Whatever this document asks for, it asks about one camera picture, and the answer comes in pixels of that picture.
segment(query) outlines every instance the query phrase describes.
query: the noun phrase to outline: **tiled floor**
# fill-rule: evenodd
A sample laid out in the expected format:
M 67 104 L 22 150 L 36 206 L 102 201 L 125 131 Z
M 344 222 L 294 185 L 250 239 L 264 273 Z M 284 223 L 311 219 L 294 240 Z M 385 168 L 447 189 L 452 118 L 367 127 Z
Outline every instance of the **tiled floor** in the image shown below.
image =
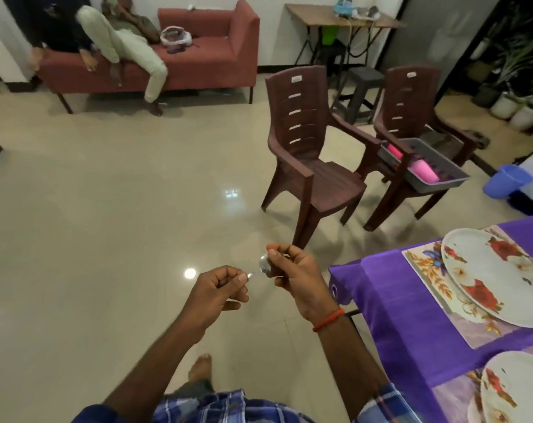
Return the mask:
M 487 149 L 476 150 L 484 161 L 497 169 L 533 151 L 533 136 L 512 129 L 507 121 L 492 116 L 470 99 L 468 95 L 447 94 L 438 103 L 437 113 L 454 126 L 481 132 L 491 140 Z
M 271 241 L 290 241 L 298 201 L 260 210 L 275 168 L 266 148 L 263 77 L 243 95 L 169 99 L 164 118 L 140 101 L 70 95 L 75 115 L 45 91 L 0 94 L 0 423 L 66 422 L 102 400 L 174 319 L 198 271 L 256 270 Z M 363 147 L 328 131 L 322 152 L 355 169 Z M 487 176 L 450 191 L 426 216 L 404 203 L 381 228 L 368 219 L 385 191 L 379 174 L 347 226 L 321 221 L 308 250 L 329 264 L 416 244 L 458 227 L 520 218 L 483 195 Z M 291 297 L 262 276 L 250 302 L 222 315 L 186 356 L 214 357 L 218 390 L 289 403 L 319 423 L 347 416 L 320 343 Z

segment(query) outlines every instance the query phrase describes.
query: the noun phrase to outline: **person sitting on sofa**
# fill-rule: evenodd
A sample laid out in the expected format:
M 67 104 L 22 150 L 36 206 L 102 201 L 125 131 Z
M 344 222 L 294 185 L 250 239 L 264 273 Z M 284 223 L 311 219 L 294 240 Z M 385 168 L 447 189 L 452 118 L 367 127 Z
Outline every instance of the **person sitting on sofa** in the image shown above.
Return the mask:
M 83 6 L 77 13 L 77 20 L 101 54 L 112 63 L 109 71 L 117 85 L 121 85 L 122 80 L 121 59 L 133 61 L 149 73 L 145 102 L 149 112 L 160 117 L 163 111 L 156 100 L 168 69 L 149 46 L 160 42 L 160 34 L 148 18 L 131 13 L 132 4 L 131 0 L 103 0 L 102 13 Z
M 4 0 L 17 26 L 31 44 L 29 67 L 38 71 L 46 55 L 44 46 L 58 52 L 79 52 L 88 71 L 98 62 L 90 53 L 91 42 L 76 21 L 80 7 L 89 0 Z

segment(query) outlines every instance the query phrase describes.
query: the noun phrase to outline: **red bracelet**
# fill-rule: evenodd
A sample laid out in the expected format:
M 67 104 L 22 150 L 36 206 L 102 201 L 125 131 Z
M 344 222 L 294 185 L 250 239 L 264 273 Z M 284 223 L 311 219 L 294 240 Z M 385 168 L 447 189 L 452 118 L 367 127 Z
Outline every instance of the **red bracelet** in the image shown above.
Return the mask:
M 318 332 L 321 328 L 325 327 L 326 325 L 329 325 L 331 322 L 334 322 L 335 320 L 337 320 L 339 316 L 344 315 L 344 314 L 345 314 L 345 310 L 340 308 L 336 312 L 327 316 L 319 325 L 317 325 L 316 327 L 313 327 L 313 332 Z

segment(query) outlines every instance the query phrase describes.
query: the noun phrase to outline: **black shirt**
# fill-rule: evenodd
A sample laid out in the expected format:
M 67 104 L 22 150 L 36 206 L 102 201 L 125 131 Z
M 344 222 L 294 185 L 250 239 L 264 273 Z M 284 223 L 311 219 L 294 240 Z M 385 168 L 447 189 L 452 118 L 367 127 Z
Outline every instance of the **black shirt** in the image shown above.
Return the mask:
M 90 50 L 91 42 L 76 20 L 90 0 L 4 0 L 17 26 L 33 47 L 62 52 Z

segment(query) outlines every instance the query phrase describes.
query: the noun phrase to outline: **blue basket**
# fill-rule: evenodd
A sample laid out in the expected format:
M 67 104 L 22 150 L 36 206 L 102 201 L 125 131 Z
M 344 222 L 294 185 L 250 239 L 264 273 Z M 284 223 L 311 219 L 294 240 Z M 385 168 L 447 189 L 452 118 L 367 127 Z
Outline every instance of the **blue basket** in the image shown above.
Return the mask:
M 533 176 L 516 164 L 504 164 L 484 185 L 482 191 L 493 199 L 505 199 L 514 191 L 533 182 Z

